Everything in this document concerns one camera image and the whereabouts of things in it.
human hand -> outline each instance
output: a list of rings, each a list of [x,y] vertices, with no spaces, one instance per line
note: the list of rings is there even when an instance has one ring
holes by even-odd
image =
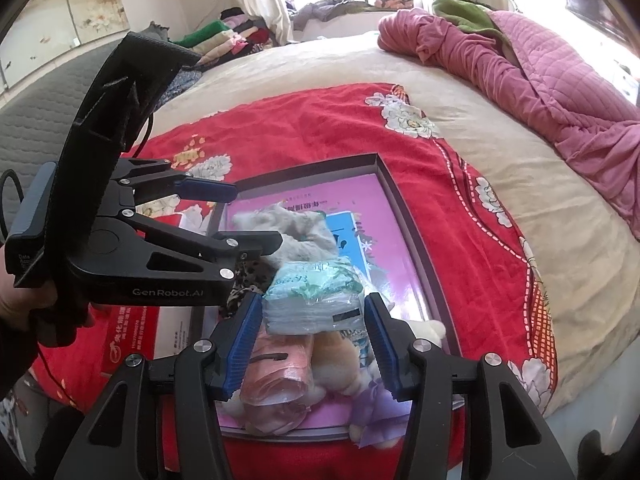
[[[16,330],[29,329],[29,312],[56,303],[58,294],[53,282],[40,288],[14,288],[14,276],[6,272],[4,247],[0,248],[0,319]]]

red floral cloth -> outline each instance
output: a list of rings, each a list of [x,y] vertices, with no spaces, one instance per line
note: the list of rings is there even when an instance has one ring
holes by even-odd
[[[463,356],[497,352],[544,410],[557,362],[542,282],[529,245],[490,184],[410,106],[402,87],[356,84],[296,92],[241,105],[152,139],[145,158],[169,158],[195,176],[233,182],[281,170],[377,152],[389,168],[424,239],[444,290]],[[182,201],[176,210],[192,203]],[[208,206],[204,206],[203,215]],[[104,385],[97,373],[102,318],[69,348],[43,349],[50,368],[87,410]],[[42,386],[60,398],[42,364]],[[164,425],[167,465],[177,466],[174,428]],[[358,449],[348,441],[267,444],[226,439],[238,480],[352,480],[393,476],[399,446]],[[453,415],[450,463],[462,458],[462,412]]]

pink blanket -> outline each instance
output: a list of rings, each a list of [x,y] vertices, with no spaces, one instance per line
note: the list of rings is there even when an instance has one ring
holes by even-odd
[[[421,9],[382,18],[378,45],[471,81],[555,146],[640,239],[640,109],[554,32],[514,12],[491,18],[522,70],[501,56],[495,40]]]

black cable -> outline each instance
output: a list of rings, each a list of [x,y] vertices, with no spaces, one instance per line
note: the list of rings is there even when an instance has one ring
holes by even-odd
[[[153,127],[154,127],[154,115],[151,114],[151,115],[149,115],[149,118],[148,118],[148,120],[146,122],[145,136],[142,137],[142,141],[138,145],[138,148],[136,149],[136,152],[133,154],[133,158],[138,158],[138,155],[142,151],[142,148],[145,147],[146,142],[149,140],[149,136],[151,135],[151,129]]]
[[[51,370],[49,369],[49,364],[47,363],[47,360],[45,359],[44,355],[42,354],[42,350],[40,349],[40,347],[39,347],[39,346],[38,346],[38,355],[40,356],[40,359],[42,359],[42,364],[44,365],[44,369],[46,370],[47,375],[49,375],[49,378],[50,378],[50,379],[55,383],[55,385],[56,385],[57,387],[59,387],[59,388],[60,388],[60,390],[62,391],[62,393],[64,393],[64,394],[65,394],[65,397],[66,397],[67,399],[69,399],[69,401],[71,402],[71,405],[72,405],[72,406],[77,406],[78,404],[75,402],[74,398],[73,398],[72,396],[70,396],[70,395],[66,392],[65,387],[64,387],[62,384],[60,384],[60,383],[58,382],[58,380],[57,380],[57,379],[53,376],[53,374],[51,373]]]
[[[4,206],[2,205],[4,184],[9,178],[14,181],[15,190],[18,192],[20,202],[24,199],[24,192],[22,191],[22,186],[17,173],[15,173],[14,170],[5,170],[0,176],[0,234],[2,235],[2,239],[0,239],[0,246],[4,245],[4,242],[9,236],[9,230],[6,228],[6,222],[4,220]]]

gray quilted cover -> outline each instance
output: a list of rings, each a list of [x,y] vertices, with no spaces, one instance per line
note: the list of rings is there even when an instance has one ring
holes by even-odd
[[[0,108],[0,173],[13,168],[25,192],[40,165],[60,155],[82,99],[118,43],[66,62]],[[11,181],[5,185],[3,205],[10,226],[19,205]]]

